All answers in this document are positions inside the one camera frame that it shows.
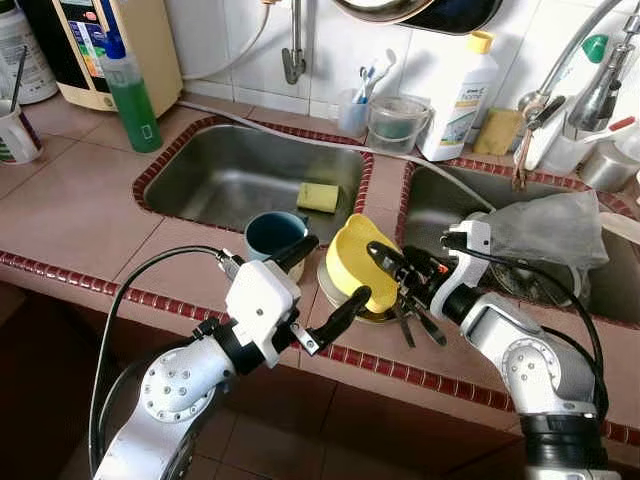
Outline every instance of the green dish soap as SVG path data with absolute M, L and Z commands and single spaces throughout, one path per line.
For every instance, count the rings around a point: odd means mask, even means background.
M 108 32 L 107 38 L 100 64 L 129 142 L 136 152 L 153 152 L 162 146 L 162 137 L 136 59 L 125 52 L 119 35 Z

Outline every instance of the double sink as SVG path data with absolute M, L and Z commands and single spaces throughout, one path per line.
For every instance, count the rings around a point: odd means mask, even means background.
M 327 245 L 368 182 L 371 160 L 354 150 L 312 145 L 237 125 L 199 130 L 144 190 L 146 207 L 163 215 L 243 231 L 255 215 L 284 210 L 308 217 L 312 231 Z M 566 188 L 530 182 L 526 192 L 511 190 L 507 177 L 444 166 L 448 173 L 495 208 L 533 200 Z M 300 183 L 339 186 L 335 214 L 300 210 Z M 398 195 L 402 190 L 398 185 Z M 486 206 L 465 189 L 431 170 L 418 168 L 411 177 L 404 224 L 404 244 L 440 255 L 439 238 L 452 224 Z M 640 268 L 633 247 L 608 232 L 603 238 L 610 262 L 589 273 L 589 310 L 626 323 L 640 321 Z

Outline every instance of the blue mug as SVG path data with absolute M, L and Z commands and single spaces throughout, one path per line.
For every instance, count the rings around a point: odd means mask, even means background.
M 266 260 L 306 237 L 307 222 L 308 218 L 289 212 L 265 212 L 253 217 L 244 230 L 249 260 Z M 303 270 L 304 260 L 289 271 L 289 277 L 297 282 Z

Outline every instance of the black cable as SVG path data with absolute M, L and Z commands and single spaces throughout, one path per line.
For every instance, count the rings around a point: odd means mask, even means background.
M 458 245 L 447 245 L 448 241 L 447 241 L 447 237 L 443 237 L 442 238 L 442 244 L 451 249 L 451 250 L 457 250 L 459 252 L 462 253 L 466 253 L 467 255 L 471 255 L 472 257 L 476 257 L 476 258 L 480 258 L 482 260 L 486 260 L 488 262 L 493 262 L 493 263 L 498 263 L 501 265 L 506 265 L 508 267 L 511 268 L 517 268 L 520 270 L 528 270 L 530 272 L 533 272 L 537 275 L 540 275 L 544 278 L 546 278 L 547 280 L 549 280 L 551 283 L 553 283 L 563 294 L 565 294 L 570 300 L 571 303 L 573 304 L 573 306 L 575 307 L 575 309 L 578 311 L 578 314 L 580 315 L 580 318 L 582 319 L 582 321 L 584 322 L 585 327 L 587 328 L 587 332 L 589 333 L 589 339 L 591 340 L 591 346 L 593 348 L 593 353 L 594 353 L 594 361 L 595 361 L 595 365 L 597 367 L 597 371 L 600 373 L 600 375 L 603 375 L 604 372 L 604 358 L 602 355 L 602 345 L 600 344 L 600 337 L 598 336 L 598 331 L 596 330 L 595 325 L 593 324 L 593 320 L 591 319 L 591 315 L 589 315 L 589 312 L 587 312 L 587 310 L 584 308 L 584 306 L 582 305 L 582 303 L 580 302 L 580 300 L 578 300 L 576 298 L 576 296 L 569 291 L 569 289 L 563 285 L 560 281 L 558 281 L 555 277 L 553 277 L 552 275 L 550 275 L 549 273 L 545 272 L 544 270 L 534 267 L 532 265 L 528 265 L 528 264 L 523 264 L 520 262 L 517 262 L 515 260 L 511 260 L 511 259 L 507 259 L 507 258 L 502 258 L 502 257 L 496 257 L 494 255 L 489 255 L 486 253 L 481 253 L 481 252 L 477 252 L 475 250 L 470 250 L 468 248 L 465 247 L 461 247 Z
M 158 262 L 166 260 L 167 258 L 174 257 L 176 255 L 181 255 L 185 253 L 207 253 L 209 255 L 213 255 L 216 259 L 220 260 L 223 258 L 224 253 L 221 250 L 218 250 L 213 247 L 208 247 L 205 245 L 193 245 L 188 247 L 178 247 L 173 248 L 171 250 L 167 250 L 159 255 L 156 255 L 153 258 L 150 258 L 138 268 L 136 268 L 127 279 L 120 285 L 120 288 L 115 294 L 113 299 L 113 303 L 111 304 L 111 309 L 109 310 L 109 314 L 107 315 L 107 321 L 104 326 L 104 333 L 102 335 L 102 342 L 100 344 L 100 353 L 98 354 L 98 364 L 96 366 L 96 377 L 93 382 L 93 392 L 91 394 L 91 406 L 89 409 L 89 468 L 91 471 L 91 477 L 93 478 L 98 470 L 98 466 L 100 465 L 100 461 L 102 458 L 99 456 L 98 452 L 98 411 L 102 408 L 102 384 L 104 383 L 104 357 L 107 351 L 107 345 L 109 344 L 109 339 L 111 336 L 111 325 L 113 323 L 114 318 L 116 318 L 116 314 L 118 312 L 118 308 L 120 307 L 120 303 L 124 298 L 129 286 L 133 283 L 133 281 L 138 278 L 145 270 L 152 267 Z
M 103 458 L 104 454 L 106 453 L 105 430 L 107 426 L 107 421 L 111 417 L 111 410 L 113 409 L 116 401 L 118 400 L 118 395 L 120 394 L 120 391 L 122 390 L 124 385 L 127 383 L 127 380 L 129 380 L 133 375 L 135 375 L 136 371 L 139 370 L 143 365 L 152 362 L 163 353 L 166 353 L 169 350 L 173 350 L 175 348 L 186 347 L 187 345 L 191 344 L 194 340 L 195 339 L 193 337 L 189 337 L 189 338 L 185 338 L 184 340 L 179 340 L 177 342 L 170 343 L 161 348 L 157 348 L 147 353 L 144 357 L 127 365 L 127 367 L 120 373 L 116 381 L 113 382 L 113 385 L 111 386 L 111 389 L 109 390 L 109 393 L 107 394 L 107 397 L 104 400 L 104 405 L 102 407 L 102 411 L 100 412 L 100 419 L 98 420 L 97 450 L 98 450 L 99 458 Z
M 595 377 L 596 383 L 594 391 L 594 404 L 596 406 L 596 410 L 598 411 L 598 417 L 600 421 L 604 421 L 605 417 L 607 416 L 607 412 L 609 411 L 609 393 L 607 392 L 607 386 L 604 382 L 604 378 L 602 377 L 600 372 L 597 371 L 595 361 L 593 360 L 591 355 L 589 355 L 589 352 L 587 352 L 587 350 L 582 345 L 580 345 L 576 340 L 574 340 L 564 332 L 560 332 L 559 330 L 555 330 L 550 327 L 542 327 L 542 329 L 548 334 L 564 340 L 573 348 L 575 348 L 578 353 L 582 355 L 582 357 L 584 357 L 585 361 L 589 365 L 589 368 L 591 369 L 591 372 L 593 373 L 593 376 Z

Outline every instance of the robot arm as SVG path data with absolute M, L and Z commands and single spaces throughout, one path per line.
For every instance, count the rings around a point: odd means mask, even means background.
M 173 480 L 184 476 L 208 407 L 236 375 L 261 364 L 272 368 L 280 353 L 299 341 L 313 355 L 344 332 L 371 295 L 361 287 L 321 328 L 304 330 L 295 320 L 300 289 L 287 271 L 318 244 L 306 237 L 271 259 L 244 263 L 224 252 L 221 268 L 233 283 L 226 297 L 230 323 L 203 322 L 197 339 L 170 350 L 149 366 L 133 414 L 100 459 L 94 479 Z
M 467 250 L 489 253 L 490 233 L 485 223 L 465 221 L 447 236 Z M 556 341 L 511 302 L 474 288 L 488 265 L 486 260 L 452 248 L 458 264 L 451 271 L 416 249 L 405 249 L 412 261 L 404 262 L 376 242 L 368 250 L 393 278 L 405 283 L 420 278 L 420 301 L 426 309 L 436 318 L 455 322 L 467 341 L 498 369 L 520 415 L 529 478 L 620 478 L 607 471 L 590 365 L 575 348 Z

